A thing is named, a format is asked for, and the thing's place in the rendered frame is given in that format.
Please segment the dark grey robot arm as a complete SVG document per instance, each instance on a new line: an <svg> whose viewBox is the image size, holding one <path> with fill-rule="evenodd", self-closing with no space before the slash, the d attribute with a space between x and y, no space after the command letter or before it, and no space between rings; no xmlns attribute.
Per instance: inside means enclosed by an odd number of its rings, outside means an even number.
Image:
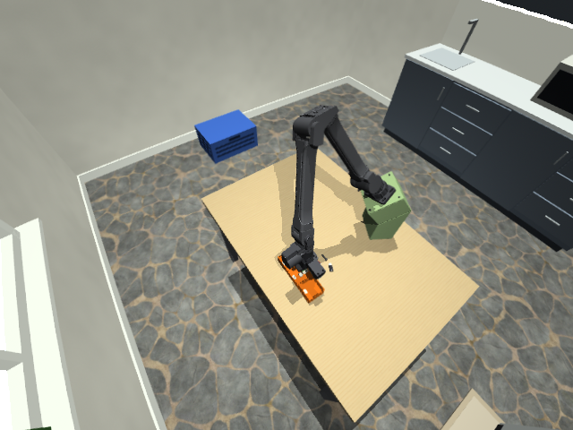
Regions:
<svg viewBox="0 0 573 430"><path fill-rule="evenodd" d="M295 214L293 225L291 225L291 236L295 242L281 254L281 259L289 270L298 263L303 269L309 266L308 269L316 280L323 277L326 272L316 259L317 254L313 251L314 227L312 218L316 155L318 146L323 144L324 134L346 165L350 175L350 184L357 188L358 192L363 190L366 196L382 205L386 204L396 192L395 187L388 185L363 163L338 119L338 111L337 106L319 105L302 114L293 122L293 141L295 141L296 146L296 179ZM325 131L324 126L327 127ZM310 138L306 138L306 136ZM304 260L302 257L304 259L311 258Z"/></svg>

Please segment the orange bin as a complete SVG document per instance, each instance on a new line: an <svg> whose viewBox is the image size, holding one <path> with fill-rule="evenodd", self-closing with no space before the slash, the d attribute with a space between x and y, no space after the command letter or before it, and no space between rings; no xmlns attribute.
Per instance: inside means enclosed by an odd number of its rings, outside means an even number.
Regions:
<svg viewBox="0 0 573 430"><path fill-rule="evenodd" d="M291 278L291 280L295 283L295 285L297 286L299 291L302 293L302 295L304 296L304 298L306 299L308 304L311 303L315 298L317 298L321 294L323 294L325 289L323 288L323 286L320 284L320 282L318 280L313 278L312 274L310 273L310 271L308 269L307 269L308 272L305 273L303 275L303 277L300 278L298 274L301 271L298 271L296 269L296 267L293 267L291 270L289 270L286 267L286 265L283 263L281 257L282 257L282 255L280 255L278 257L278 261L280 262L282 267L285 269L286 273Z"/></svg>

